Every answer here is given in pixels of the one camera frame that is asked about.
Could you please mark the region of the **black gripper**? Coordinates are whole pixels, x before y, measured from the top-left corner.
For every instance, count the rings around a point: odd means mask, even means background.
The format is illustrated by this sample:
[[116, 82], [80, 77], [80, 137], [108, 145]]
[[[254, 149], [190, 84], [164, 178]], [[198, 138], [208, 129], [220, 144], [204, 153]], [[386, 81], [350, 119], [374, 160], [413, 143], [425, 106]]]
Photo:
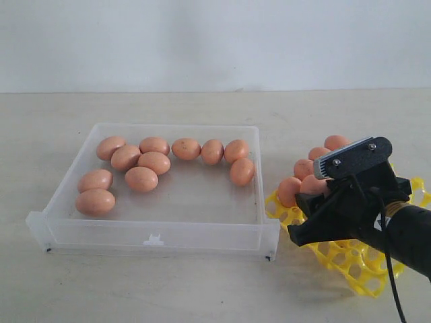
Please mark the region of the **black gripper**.
[[296, 204], [306, 220], [300, 225], [289, 225], [291, 241], [297, 246], [315, 242], [357, 239], [369, 246], [384, 246], [389, 233], [375, 227], [381, 209], [390, 202], [407, 202], [412, 193], [410, 181], [393, 176], [389, 181], [373, 182], [370, 186], [355, 176], [343, 180], [328, 180], [331, 192], [324, 194], [298, 193]]

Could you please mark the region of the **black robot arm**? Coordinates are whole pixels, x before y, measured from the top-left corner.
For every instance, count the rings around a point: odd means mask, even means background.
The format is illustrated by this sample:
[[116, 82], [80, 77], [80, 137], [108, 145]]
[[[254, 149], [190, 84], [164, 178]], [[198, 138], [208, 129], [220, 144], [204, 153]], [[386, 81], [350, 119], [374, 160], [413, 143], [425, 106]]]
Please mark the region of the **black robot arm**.
[[328, 180], [327, 186], [328, 196], [297, 194], [306, 221], [288, 226], [295, 245], [357, 239], [430, 276], [430, 210], [409, 204], [408, 179], [388, 172]]

